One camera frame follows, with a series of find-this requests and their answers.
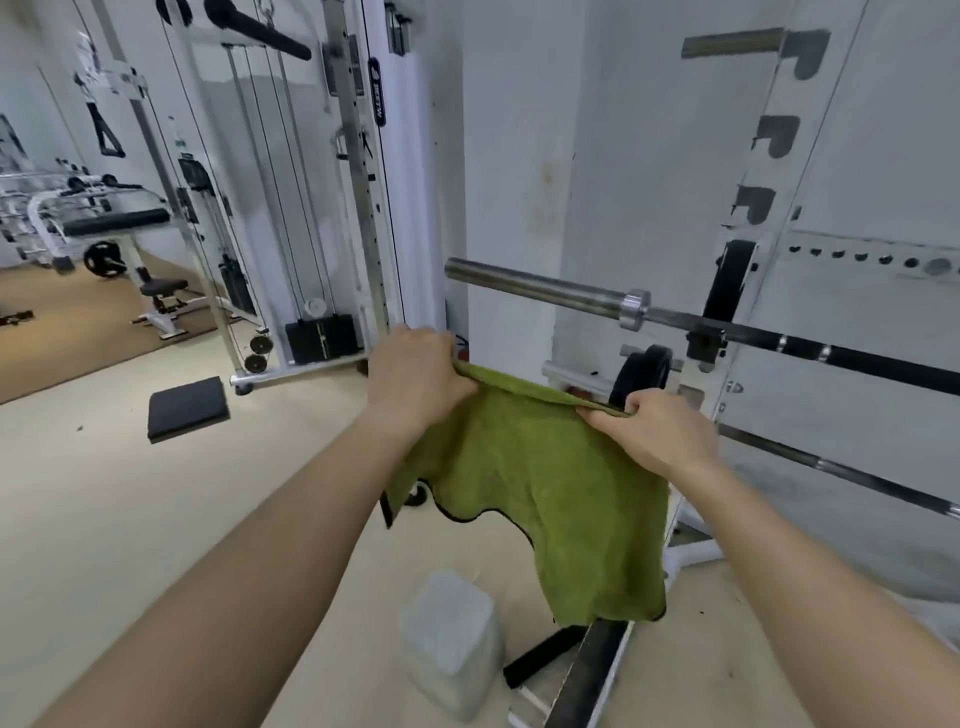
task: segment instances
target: left hand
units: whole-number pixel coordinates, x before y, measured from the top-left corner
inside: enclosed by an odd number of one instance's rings
[[[476,394],[472,379],[453,371],[453,334],[396,326],[373,351],[367,413],[379,425],[418,438]]]

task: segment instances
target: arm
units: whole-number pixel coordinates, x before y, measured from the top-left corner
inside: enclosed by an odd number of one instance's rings
[[[960,661],[720,459],[712,423],[660,390],[629,419],[581,415],[668,478],[710,524],[794,691],[822,728],[960,725]]]
[[[180,579],[35,728],[263,721],[316,632],[371,510],[410,448],[476,385],[453,339],[395,330],[368,406]]]

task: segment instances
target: hand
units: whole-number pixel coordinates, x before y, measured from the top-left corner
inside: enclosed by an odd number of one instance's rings
[[[678,487],[687,473],[725,467],[716,428],[683,397],[661,389],[633,392],[626,406],[633,415],[630,418],[581,407],[577,411],[590,426],[610,435],[639,465]]]
[[[416,439],[445,420],[477,391],[475,381],[453,371],[454,346],[451,333],[394,327],[370,358],[367,413]]]

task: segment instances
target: floor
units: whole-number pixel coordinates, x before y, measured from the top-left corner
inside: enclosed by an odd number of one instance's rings
[[[0,314],[32,309],[36,316],[0,327],[0,402],[173,343],[148,324],[130,323],[144,302],[126,278],[99,279],[82,263],[68,276],[31,264],[0,269]],[[196,311],[180,327],[195,336],[213,329],[213,317]]]
[[[174,579],[363,405],[352,369],[229,392],[232,419],[158,445],[152,392],[228,374],[200,337],[0,407],[0,724],[23,728]],[[397,619],[425,576],[490,593],[508,658],[553,630],[522,535],[495,514],[456,524],[431,505],[386,531],[374,511],[271,728],[456,725],[412,688]],[[494,685],[477,726],[506,725]],[[684,571],[667,616],[642,624],[603,723],[808,726],[749,608],[718,563]]]

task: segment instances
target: green towel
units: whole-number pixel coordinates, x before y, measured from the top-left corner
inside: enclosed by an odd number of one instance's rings
[[[573,408],[623,413],[476,365],[456,369],[480,391],[411,451],[381,501],[388,521],[421,478],[450,518],[498,511],[526,534],[558,623],[659,619],[666,481]]]

